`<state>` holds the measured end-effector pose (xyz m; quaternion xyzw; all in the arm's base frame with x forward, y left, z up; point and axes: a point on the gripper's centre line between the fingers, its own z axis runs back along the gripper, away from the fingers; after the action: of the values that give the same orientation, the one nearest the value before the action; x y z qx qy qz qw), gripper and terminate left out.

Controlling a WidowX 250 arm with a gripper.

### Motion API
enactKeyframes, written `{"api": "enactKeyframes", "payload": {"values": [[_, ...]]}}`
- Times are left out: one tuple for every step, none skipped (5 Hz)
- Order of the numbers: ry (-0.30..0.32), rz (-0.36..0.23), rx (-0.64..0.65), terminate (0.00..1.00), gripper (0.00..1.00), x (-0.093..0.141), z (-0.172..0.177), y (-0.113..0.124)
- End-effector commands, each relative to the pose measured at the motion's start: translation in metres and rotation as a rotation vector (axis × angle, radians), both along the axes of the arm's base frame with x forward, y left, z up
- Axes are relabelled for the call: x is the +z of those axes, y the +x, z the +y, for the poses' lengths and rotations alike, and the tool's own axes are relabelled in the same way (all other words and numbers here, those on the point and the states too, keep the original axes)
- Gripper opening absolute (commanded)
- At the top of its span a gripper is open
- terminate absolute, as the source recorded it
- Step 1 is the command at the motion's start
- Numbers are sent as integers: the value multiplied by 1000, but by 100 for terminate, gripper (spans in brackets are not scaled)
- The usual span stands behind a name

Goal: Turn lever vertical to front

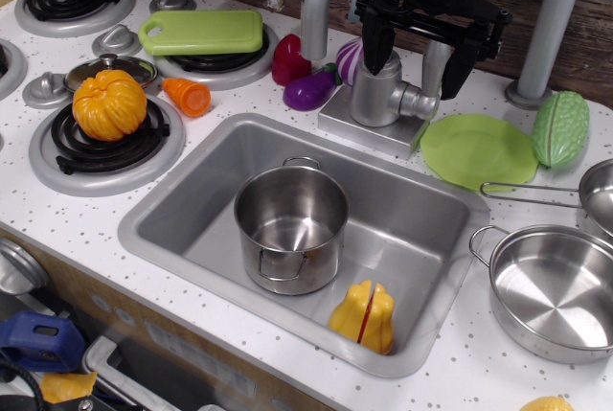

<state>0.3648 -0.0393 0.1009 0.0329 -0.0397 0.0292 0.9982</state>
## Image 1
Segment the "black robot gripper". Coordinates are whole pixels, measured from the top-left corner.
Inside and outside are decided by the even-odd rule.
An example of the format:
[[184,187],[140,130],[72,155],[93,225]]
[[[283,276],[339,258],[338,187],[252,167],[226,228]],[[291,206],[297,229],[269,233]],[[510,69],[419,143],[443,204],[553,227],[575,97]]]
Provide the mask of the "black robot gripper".
[[358,0],[364,63],[377,76],[401,29],[454,47],[442,79],[441,100],[455,98],[479,61],[496,57],[511,14],[488,0]]

